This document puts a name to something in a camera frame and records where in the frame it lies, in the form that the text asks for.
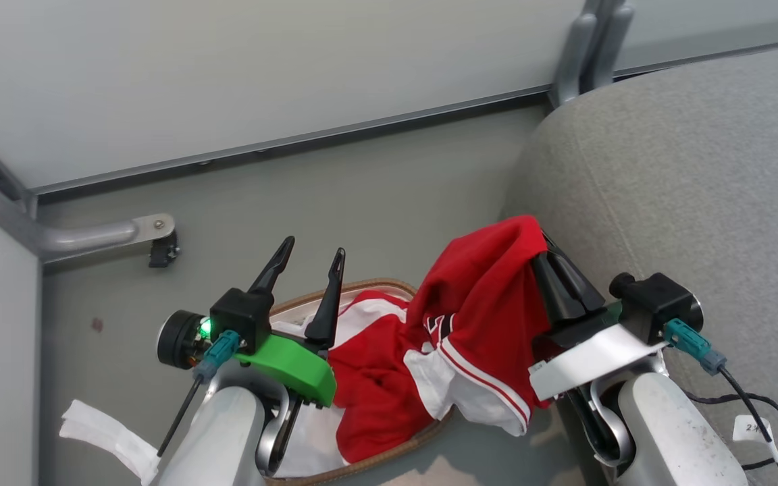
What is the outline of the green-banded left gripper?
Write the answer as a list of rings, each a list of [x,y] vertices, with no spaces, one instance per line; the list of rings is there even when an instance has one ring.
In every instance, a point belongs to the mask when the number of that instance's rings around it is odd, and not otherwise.
[[[294,236],[286,237],[248,292],[229,289],[213,304],[210,308],[213,338],[232,330],[246,342],[244,346],[234,346],[236,360],[257,367],[304,400],[328,407],[336,395],[336,376],[319,353],[330,350],[336,343],[346,252],[342,247],[336,251],[320,305],[305,330],[305,341],[299,342],[274,334],[269,323],[274,304],[271,293],[287,267],[293,248]]]

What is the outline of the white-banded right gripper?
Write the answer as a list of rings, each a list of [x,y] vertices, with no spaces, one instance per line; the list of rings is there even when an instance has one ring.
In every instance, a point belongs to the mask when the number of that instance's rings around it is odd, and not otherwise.
[[[584,277],[554,240],[532,261],[548,320],[563,324],[605,307],[602,294]],[[647,344],[620,323],[623,305],[609,304],[583,322],[550,330],[532,340],[535,363],[529,369],[532,390],[540,401],[619,371],[658,353],[663,341]]]

